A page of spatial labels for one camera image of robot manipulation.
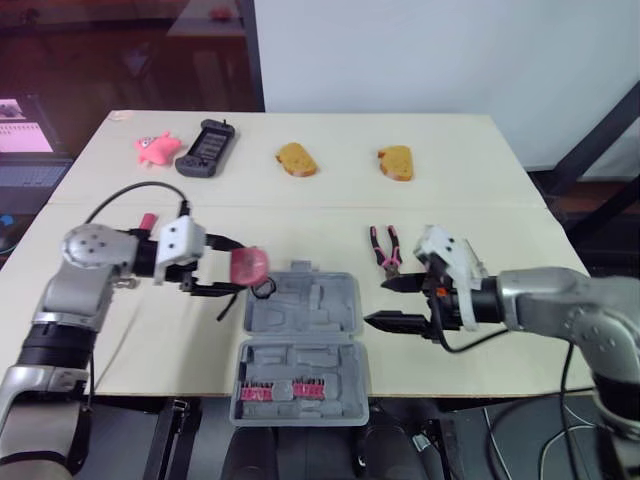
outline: pink pliers handle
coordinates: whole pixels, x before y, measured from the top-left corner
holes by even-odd
[[[398,241],[398,235],[393,225],[387,227],[389,237],[391,238],[391,256],[387,257],[382,247],[378,243],[378,231],[376,227],[369,227],[369,238],[371,239],[371,246],[376,254],[376,261],[382,268],[387,269],[389,267],[399,267],[402,263],[402,257],[400,256],[400,242]]]

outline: table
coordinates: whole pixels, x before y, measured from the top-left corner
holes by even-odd
[[[169,129],[190,143],[199,130],[195,126],[207,117],[227,118],[239,132],[219,177],[189,179],[175,169],[137,164],[132,147],[137,138]],[[291,178],[273,159],[280,145],[294,140],[316,158],[318,175]],[[393,182],[377,170],[376,149],[394,143],[412,147],[412,182]],[[427,311],[420,295],[379,288],[383,272],[368,243],[373,224],[396,226],[403,272],[419,270],[410,251],[424,225],[431,223],[467,237],[490,273],[542,265],[584,272],[562,228],[488,117],[135,112],[129,120],[103,123],[0,272],[5,313],[0,366],[15,361],[38,297],[60,263],[64,233],[116,189],[152,179],[182,188],[192,200],[194,219],[208,232],[265,248],[273,270],[302,259],[324,271],[351,273],[359,283],[363,314]],[[151,211],[162,223],[175,216],[176,207],[170,192],[140,190],[108,207],[98,221],[128,228]],[[226,255],[207,256],[201,278],[228,278]],[[215,316],[226,299],[191,298],[175,285],[152,287],[148,281],[135,291],[118,291],[96,346],[97,391],[229,394],[237,346],[247,338],[241,328],[243,300],[218,323]],[[476,335],[449,334],[452,344]],[[458,356],[420,338],[369,326],[356,338],[367,349],[371,395],[554,391],[566,350],[562,341],[526,334],[502,337]],[[582,357],[574,362],[570,387],[590,385]]]

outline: open tool case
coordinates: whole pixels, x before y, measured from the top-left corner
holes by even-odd
[[[355,279],[293,262],[276,292],[247,296],[230,418],[237,426],[354,426],[369,419]]]

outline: pliers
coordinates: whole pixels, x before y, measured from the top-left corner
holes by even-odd
[[[371,239],[371,246],[376,254],[376,261],[378,265],[384,268],[385,276],[387,280],[395,278],[400,273],[398,269],[402,264],[402,257],[400,256],[400,242],[398,241],[398,235],[393,225],[387,227],[389,237],[391,238],[391,256],[387,257],[380,244],[378,243],[378,232],[376,227],[369,227],[369,238]]]

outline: keyboard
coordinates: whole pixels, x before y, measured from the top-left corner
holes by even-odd
[[[53,187],[66,169],[60,165],[0,165],[0,187]]]

